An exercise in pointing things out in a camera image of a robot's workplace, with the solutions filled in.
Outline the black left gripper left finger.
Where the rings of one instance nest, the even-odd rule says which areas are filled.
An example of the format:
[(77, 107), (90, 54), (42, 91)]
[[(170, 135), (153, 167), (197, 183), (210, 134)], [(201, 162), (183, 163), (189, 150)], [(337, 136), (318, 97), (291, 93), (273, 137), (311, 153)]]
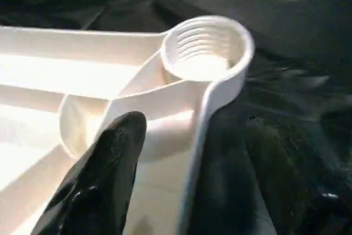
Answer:
[(122, 234), (146, 135), (146, 117), (121, 115), (72, 166), (32, 234)]

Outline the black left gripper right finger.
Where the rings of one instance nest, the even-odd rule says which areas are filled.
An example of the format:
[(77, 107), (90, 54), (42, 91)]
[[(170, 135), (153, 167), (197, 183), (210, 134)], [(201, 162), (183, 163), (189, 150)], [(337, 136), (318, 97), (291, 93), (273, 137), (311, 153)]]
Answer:
[(188, 234), (275, 234), (243, 142), (244, 122), (213, 116), (200, 161)]

